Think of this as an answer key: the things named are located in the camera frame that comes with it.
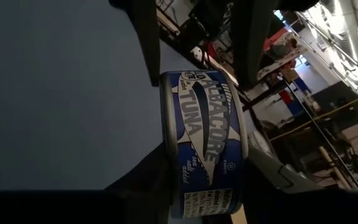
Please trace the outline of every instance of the albacore tuna label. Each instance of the albacore tuna label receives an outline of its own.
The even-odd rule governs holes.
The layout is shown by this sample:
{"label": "albacore tuna label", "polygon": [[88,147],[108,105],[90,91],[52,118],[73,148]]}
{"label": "albacore tuna label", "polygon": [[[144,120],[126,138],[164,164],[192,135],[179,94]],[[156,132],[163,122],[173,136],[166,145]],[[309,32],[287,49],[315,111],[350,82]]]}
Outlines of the albacore tuna label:
{"label": "albacore tuna label", "polygon": [[242,148],[236,106],[218,71],[170,73],[177,127],[180,214],[233,211],[239,200]]}

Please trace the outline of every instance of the metal rail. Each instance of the metal rail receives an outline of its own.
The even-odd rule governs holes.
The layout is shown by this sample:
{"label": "metal rail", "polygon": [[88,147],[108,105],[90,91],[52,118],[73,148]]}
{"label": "metal rail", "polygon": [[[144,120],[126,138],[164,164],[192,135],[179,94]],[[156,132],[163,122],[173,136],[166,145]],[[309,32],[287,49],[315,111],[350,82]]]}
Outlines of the metal rail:
{"label": "metal rail", "polygon": [[317,53],[317,51],[304,39],[301,37],[301,35],[299,35],[291,26],[287,26],[289,29],[291,29],[291,31],[297,36],[299,37],[299,39],[301,39],[305,44],[306,46],[308,46],[308,48],[330,69],[332,70],[335,75],[342,80],[342,82],[344,82],[346,85],[349,86],[349,84],[346,82],[346,80],[342,77],[342,74],[339,73],[339,71],[337,71],[334,67],[332,67],[330,64],[328,64],[327,61],[324,60],[324,58],[319,54]]}
{"label": "metal rail", "polygon": [[299,12],[296,13],[298,15],[298,17],[304,19],[309,25],[311,25],[313,28],[316,29],[317,32],[319,32],[321,34],[322,37],[324,37],[330,45],[332,45],[333,47],[335,47],[336,50],[338,50],[341,54],[343,54],[343,56],[345,56],[347,59],[349,59],[353,64],[355,64],[358,67],[358,61],[354,60],[351,56],[349,56],[345,51],[343,51],[341,49],[340,46],[338,46],[338,44],[336,44],[331,38],[327,37],[326,34],[324,34],[323,31],[321,31],[316,25],[314,25],[312,22],[310,22],[305,16],[303,16],[302,14],[300,14]]}
{"label": "metal rail", "polygon": [[292,88],[290,87],[290,84],[285,81],[285,84],[287,85],[287,87],[290,89],[291,94],[293,95],[293,97],[300,103],[300,105],[302,106],[303,110],[305,111],[305,113],[308,115],[309,119],[312,121],[312,123],[314,124],[314,126],[316,127],[316,129],[318,130],[318,132],[320,133],[320,135],[324,138],[324,140],[328,143],[328,146],[331,148],[331,151],[335,154],[335,156],[337,157],[339,163],[343,166],[344,170],[347,172],[347,175],[350,177],[350,179],[352,180],[353,184],[358,188],[358,182],[356,180],[356,178],[353,176],[352,172],[349,170],[349,168],[346,166],[345,162],[342,160],[341,156],[339,155],[339,153],[335,150],[335,147],[331,144],[331,142],[329,141],[329,139],[327,138],[327,136],[323,133],[323,131],[321,130],[321,128],[318,126],[316,120],[313,118],[313,116],[309,113],[308,109],[306,108],[306,106],[301,103],[301,100],[299,99],[299,97],[295,94],[295,92],[292,90]]}

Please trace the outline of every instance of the metal pole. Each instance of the metal pole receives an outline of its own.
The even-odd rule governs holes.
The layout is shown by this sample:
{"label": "metal pole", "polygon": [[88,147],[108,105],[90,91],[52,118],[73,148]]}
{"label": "metal pole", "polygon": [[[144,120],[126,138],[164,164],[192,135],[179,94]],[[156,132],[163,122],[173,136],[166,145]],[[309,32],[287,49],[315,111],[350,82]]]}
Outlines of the metal pole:
{"label": "metal pole", "polygon": [[171,1],[168,3],[168,5],[166,6],[164,12],[165,12],[169,7],[171,7],[171,5],[173,4],[174,1],[175,1],[175,0],[171,0]]}
{"label": "metal pole", "polygon": [[293,97],[300,103],[300,105],[302,106],[303,110],[305,111],[305,113],[308,115],[308,117],[310,118],[310,120],[313,122],[314,126],[317,128],[317,130],[319,131],[319,133],[322,135],[322,137],[324,138],[324,140],[328,143],[328,146],[331,148],[332,152],[335,153],[335,156],[338,158],[338,161],[342,164],[342,166],[345,168],[347,174],[349,175],[349,177],[351,178],[351,180],[353,181],[354,185],[358,188],[358,182],[356,180],[356,178],[354,178],[352,172],[349,170],[349,168],[347,168],[345,162],[342,160],[342,158],[340,157],[340,155],[338,154],[338,152],[335,150],[335,147],[331,144],[331,142],[329,141],[329,139],[326,137],[326,135],[323,133],[323,131],[321,130],[321,128],[318,126],[317,122],[314,120],[314,118],[312,117],[312,115],[309,113],[308,109],[303,105],[303,103],[301,102],[301,100],[297,97],[297,95],[295,94],[295,92],[291,89],[290,84],[284,79],[285,84],[287,85],[287,87],[290,89],[291,94],[293,95]]}
{"label": "metal pole", "polygon": [[336,177],[338,178],[338,180],[342,183],[342,185],[347,188],[347,189],[351,189],[351,185],[347,182],[346,178],[343,176],[343,174],[341,173],[341,171],[338,169],[338,167],[335,165],[334,161],[331,159],[331,156],[329,156],[327,150],[323,147],[320,146],[319,147],[321,154],[323,155],[323,157],[327,160],[328,164],[331,166],[331,168],[333,169],[334,173],[336,174]]}
{"label": "metal pole", "polygon": [[313,28],[315,28],[317,30],[317,32],[319,32],[321,34],[321,36],[323,36],[332,46],[334,46],[336,48],[336,50],[338,50],[341,54],[343,54],[347,59],[349,59],[353,64],[355,64],[358,67],[358,62],[356,60],[354,60],[351,56],[349,56],[345,51],[343,51],[341,49],[340,46],[338,46],[338,44],[336,44],[331,38],[327,37],[323,31],[321,31],[316,25],[314,25],[312,22],[310,22],[305,16],[303,16],[302,14],[300,14],[299,12],[296,13],[299,17],[301,17],[302,19],[304,19],[309,25],[311,25]]}

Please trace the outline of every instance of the tuna can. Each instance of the tuna can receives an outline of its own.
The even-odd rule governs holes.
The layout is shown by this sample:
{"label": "tuna can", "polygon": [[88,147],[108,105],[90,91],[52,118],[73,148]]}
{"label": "tuna can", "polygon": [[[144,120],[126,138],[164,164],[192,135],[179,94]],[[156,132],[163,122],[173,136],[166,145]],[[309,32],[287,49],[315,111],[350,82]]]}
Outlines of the tuna can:
{"label": "tuna can", "polygon": [[164,141],[174,170],[171,216],[236,212],[248,146],[233,82],[223,71],[166,72],[160,82]]}

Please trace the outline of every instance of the nutrition label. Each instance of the nutrition label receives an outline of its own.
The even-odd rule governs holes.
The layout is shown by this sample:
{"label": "nutrition label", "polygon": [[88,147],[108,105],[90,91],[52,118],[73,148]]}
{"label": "nutrition label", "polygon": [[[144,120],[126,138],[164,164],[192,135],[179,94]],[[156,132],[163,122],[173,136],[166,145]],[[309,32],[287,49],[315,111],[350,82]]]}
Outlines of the nutrition label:
{"label": "nutrition label", "polygon": [[231,202],[232,189],[185,193],[183,218],[225,213]]}

